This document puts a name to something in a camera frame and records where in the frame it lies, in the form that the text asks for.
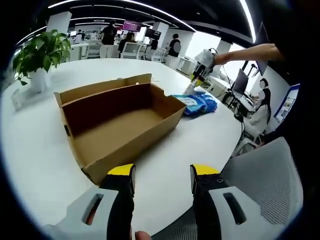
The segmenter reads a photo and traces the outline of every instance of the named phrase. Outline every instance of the blue plastic bag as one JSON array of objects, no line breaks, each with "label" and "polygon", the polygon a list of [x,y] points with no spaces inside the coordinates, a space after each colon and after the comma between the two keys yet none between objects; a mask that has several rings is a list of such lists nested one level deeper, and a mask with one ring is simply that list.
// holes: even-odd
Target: blue plastic bag
[{"label": "blue plastic bag", "polygon": [[205,94],[172,96],[186,104],[184,114],[188,116],[213,113],[218,107],[215,100],[211,96]]}]

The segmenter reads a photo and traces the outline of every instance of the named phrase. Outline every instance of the open cardboard box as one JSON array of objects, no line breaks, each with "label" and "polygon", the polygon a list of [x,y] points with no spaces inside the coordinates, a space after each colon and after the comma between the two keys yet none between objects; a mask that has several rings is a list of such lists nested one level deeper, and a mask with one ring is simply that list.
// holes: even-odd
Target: open cardboard box
[{"label": "open cardboard box", "polygon": [[54,95],[75,159],[95,184],[170,133],[185,110],[184,103],[151,84],[151,74]]}]

